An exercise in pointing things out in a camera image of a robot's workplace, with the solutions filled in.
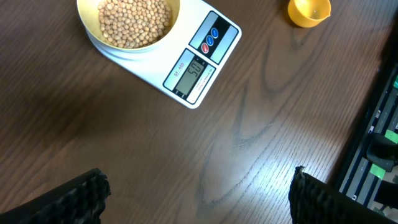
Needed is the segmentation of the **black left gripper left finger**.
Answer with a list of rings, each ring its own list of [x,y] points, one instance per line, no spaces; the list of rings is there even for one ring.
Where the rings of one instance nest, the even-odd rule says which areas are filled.
[[[95,168],[2,213],[1,223],[100,223],[110,195],[107,176]]]

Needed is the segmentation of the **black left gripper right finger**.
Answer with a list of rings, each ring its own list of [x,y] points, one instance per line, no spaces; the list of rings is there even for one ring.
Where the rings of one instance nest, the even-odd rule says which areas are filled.
[[[341,194],[297,166],[290,184],[293,224],[394,224],[395,222]]]

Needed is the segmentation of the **yellow measuring scoop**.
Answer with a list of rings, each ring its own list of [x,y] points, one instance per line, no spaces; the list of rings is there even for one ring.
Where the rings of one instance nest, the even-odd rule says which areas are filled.
[[[330,0],[290,0],[288,15],[299,27],[311,28],[331,16]]]

